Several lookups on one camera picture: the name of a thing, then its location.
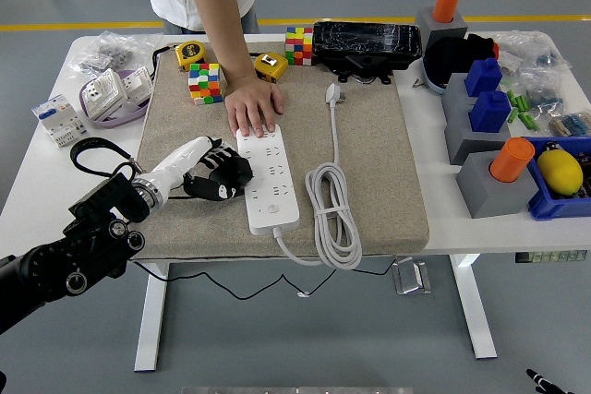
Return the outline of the person's hand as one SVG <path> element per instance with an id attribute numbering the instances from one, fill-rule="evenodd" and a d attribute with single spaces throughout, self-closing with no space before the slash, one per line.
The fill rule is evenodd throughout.
<path id="1" fill-rule="evenodd" d="M 266 127 L 275 131 L 276 115 L 283 114 L 285 96 L 276 85 L 256 75 L 228 81 L 229 93 L 225 98 L 228 124 L 233 136 L 249 136 L 250 130 L 262 137 Z"/>

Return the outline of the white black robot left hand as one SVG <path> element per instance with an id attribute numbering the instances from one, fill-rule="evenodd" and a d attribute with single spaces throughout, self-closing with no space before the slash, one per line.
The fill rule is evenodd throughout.
<path id="1" fill-rule="evenodd" d="M 220 138 L 198 137 L 175 149 L 151 172 L 132 181 L 151 209 L 161 208 L 170 191 L 189 197 L 225 201 L 244 194 L 253 178 L 247 159 Z"/>

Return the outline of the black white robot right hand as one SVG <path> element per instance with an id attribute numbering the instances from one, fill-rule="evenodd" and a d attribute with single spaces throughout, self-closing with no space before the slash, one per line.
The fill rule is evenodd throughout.
<path id="1" fill-rule="evenodd" d="M 547 380 L 535 370 L 528 368 L 526 374 L 537 384 L 537 392 L 544 394 L 564 394 L 564 391 L 560 387 Z"/>

